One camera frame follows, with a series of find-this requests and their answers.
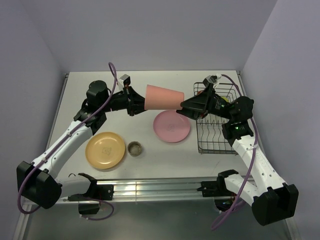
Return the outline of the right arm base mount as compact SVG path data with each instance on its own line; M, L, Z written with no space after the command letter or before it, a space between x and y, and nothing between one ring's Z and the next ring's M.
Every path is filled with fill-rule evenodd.
M235 193L228 190L225 183L221 183L218 180L202 181L200 187L196 189L201 192L204 198L208 197L231 197Z

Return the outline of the pink plastic plate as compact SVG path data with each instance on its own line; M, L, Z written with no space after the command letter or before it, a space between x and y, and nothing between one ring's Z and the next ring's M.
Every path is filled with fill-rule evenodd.
M167 143L183 141L190 133L191 124L187 117L175 110L160 112L153 121L153 130L157 137Z

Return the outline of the small grey speckled dish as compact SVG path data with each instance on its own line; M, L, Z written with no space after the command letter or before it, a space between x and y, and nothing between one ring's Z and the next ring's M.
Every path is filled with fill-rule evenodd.
M140 142L132 141L127 145L127 150L132 157L137 157L142 153L143 147Z

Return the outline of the lime green bowl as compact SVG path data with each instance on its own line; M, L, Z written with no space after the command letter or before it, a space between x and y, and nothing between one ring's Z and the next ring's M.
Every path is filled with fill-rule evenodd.
M224 101L226 101L227 103L229 103L229 101L228 101L228 99L226 97L221 96L220 98L223 99Z

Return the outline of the salmon plastic cup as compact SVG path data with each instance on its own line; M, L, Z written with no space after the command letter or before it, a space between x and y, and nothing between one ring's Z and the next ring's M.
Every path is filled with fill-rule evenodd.
M147 85L145 92L145 110L181 110L185 100L183 92L163 87Z

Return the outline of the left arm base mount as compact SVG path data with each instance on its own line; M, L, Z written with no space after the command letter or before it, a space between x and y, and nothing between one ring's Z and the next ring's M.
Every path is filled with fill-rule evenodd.
M78 212L83 217L97 220L91 217L96 215L104 206L109 206L110 213L102 219L109 218L114 213L114 206L109 202L113 199L114 186L112 184L98 184L90 193L74 194L67 197L69 202L78 202Z

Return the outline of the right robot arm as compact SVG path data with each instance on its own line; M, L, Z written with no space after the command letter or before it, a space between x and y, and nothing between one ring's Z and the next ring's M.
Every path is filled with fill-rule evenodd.
M252 119L254 101L240 95L232 102L219 96L209 83L197 95L181 102L177 113L192 120L207 114L227 119L222 125L223 137L241 157L248 170L242 177L235 170L218 175L216 189L222 195L235 193L235 201L220 221L211 228L217 229L230 213L239 206L239 200L247 203L256 221L266 226L294 216L299 191L276 172L258 144L258 131Z

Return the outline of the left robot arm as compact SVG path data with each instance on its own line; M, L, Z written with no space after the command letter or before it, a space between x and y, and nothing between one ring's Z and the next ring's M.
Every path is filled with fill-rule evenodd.
M78 195L91 200L98 193L97 180L85 173L66 180L57 176L77 149L106 122L106 114L126 110L129 116L145 111L145 98L131 86L131 78L123 75L113 85L119 92L108 90L107 84L96 80L89 84L86 99L63 135L43 154L28 163L22 161L17 169L18 208L22 208L21 198L44 209L51 208L60 198Z

